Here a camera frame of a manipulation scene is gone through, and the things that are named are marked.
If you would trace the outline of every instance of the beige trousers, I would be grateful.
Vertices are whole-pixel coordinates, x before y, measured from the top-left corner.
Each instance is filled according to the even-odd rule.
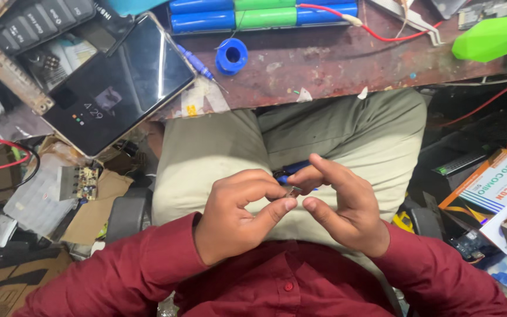
[[[170,120],[157,173],[153,223],[162,225],[202,212],[217,179],[244,169],[271,173],[305,161],[311,153],[347,166],[369,181],[382,219],[391,221],[416,165],[425,119],[422,97],[403,89],[377,92],[365,100],[352,96],[281,106],[259,118],[241,110]],[[337,206],[331,187],[311,196]],[[267,239],[311,241],[347,253],[302,207],[303,199],[299,197],[298,207]],[[262,199],[247,209],[255,214],[267,204]]]

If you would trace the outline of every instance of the phone screen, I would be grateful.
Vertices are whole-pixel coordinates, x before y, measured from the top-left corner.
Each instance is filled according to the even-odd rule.
[[[43,115],[88,156],[103,149],[191,83],[194,72],[145,15],[110,56],[98,53],[50,92]]]

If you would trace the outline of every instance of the blue screwdriver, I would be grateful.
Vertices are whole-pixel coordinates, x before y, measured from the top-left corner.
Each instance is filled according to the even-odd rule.
[[[211,71],[208,70],[208,68],[203,64],[201,60],[199,60],[195,55],[193,55],[193,53],[186,50],[181,45],[178,45],[178,47],[183,55],[187,58],[187,60],[191,63],[191,65],[193,65],[193,67],[197,70],[197,72],[207,77],[208,80],[217,84],[222,90],[226,91],[227,94],[230,94],[228,90],[224,89],[224,87],[222,87],[222,85],[215,80],[215,77],[212,75]]]

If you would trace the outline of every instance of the maroon shirt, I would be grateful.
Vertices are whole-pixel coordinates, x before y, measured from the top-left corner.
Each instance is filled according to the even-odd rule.
[[[273,241],[208,268],[189,214],[107,245],[32,292],[14,316],[155,316],[176,291],[185,316],[393,316],[376,278],[337,251]],[[421,316],[507,316],[485,272],[442,241],[388,225],[391,244],[371,259]]]

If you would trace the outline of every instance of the wooden workbench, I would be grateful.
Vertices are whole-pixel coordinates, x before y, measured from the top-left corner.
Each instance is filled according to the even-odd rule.
[[[402,22],[376,7],[359,0],[358,17],[383,37],[395,37]],[[435,24],[440,21],[423,6],[412,10]],[[503,59],[489,63],[457,60],[451,52],[457,30],[457,16],[439,27],[445,45],[433,47],[426,34],[405,42],[382,42],[362,28],[325,26],[271,31],[238,32],[249,49],[249,61],[235,76],[223,76],[215,67],[215,47],[230,33],[176,36],[175,41],[196,54],[214,73],[223,87],[231,109],[256,108],[295,102],[301,88],[312,97],[338,97],[369,91],[412,87],[506,73]],[[402,36],[416,33],[405,27]],[[181,100],[176,98],[159,111],[159,117],[179,117]],[[207,102],[205,113],[213,112]]]

